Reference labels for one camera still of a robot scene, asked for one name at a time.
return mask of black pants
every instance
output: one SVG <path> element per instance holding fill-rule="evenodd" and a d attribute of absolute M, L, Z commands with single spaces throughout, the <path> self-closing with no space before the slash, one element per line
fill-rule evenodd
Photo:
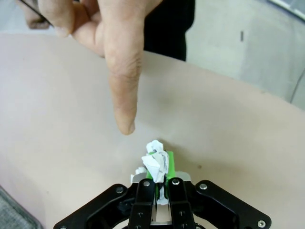
<path fill-rule="evenodd" d="M 163 0 L 145 19 L 144 50 L 185 61 L 194 11 L 195 0 Z"/>

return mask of round table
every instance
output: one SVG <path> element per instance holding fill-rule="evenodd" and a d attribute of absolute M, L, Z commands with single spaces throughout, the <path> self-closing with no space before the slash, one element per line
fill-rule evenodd
<path fill-rule="evenodd" d="M 0 35 L 0 185 L 45 228 L 115 183 L 154 139 L 273 221 L 304 227 L 305 115 L 243 82 L 145 53 L 136 131 L 113 117 L 105 61 L 73 39 Z M 197 220 L 208 229 L 214 228 Z"/>

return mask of tile floor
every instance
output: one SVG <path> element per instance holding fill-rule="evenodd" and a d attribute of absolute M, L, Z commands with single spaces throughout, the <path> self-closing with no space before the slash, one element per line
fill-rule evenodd
<path fill-rule="evenodd" d="M 0 0 L 0 32 L 54 34 L 30 31 L 14 0 Z M 305 69 L 305 22 L 266 0 L 197 0 L 187 43 L 188 62 L 286 101 Z M 292 103 L 305 109 L 305 76 Z"/>

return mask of gray cloth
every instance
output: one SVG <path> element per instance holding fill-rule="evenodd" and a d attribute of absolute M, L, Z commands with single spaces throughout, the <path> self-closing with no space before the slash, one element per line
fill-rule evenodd
<path fill-rule="evenodd" d="M 42 229 L 42 225 L 0 187 L 0 229 Z"/>

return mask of human hand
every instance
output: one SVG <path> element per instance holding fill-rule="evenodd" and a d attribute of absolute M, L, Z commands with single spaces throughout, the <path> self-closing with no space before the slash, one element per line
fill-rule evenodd
<path fill-rule="evenodd" d="M 120 131 L 135 130 L 137 93 L 142 69 L 144 20 L 162 0 L 39 0 L 42 15 L 60 36 L 105 57 L 110 70 L 114 115 Z"/>

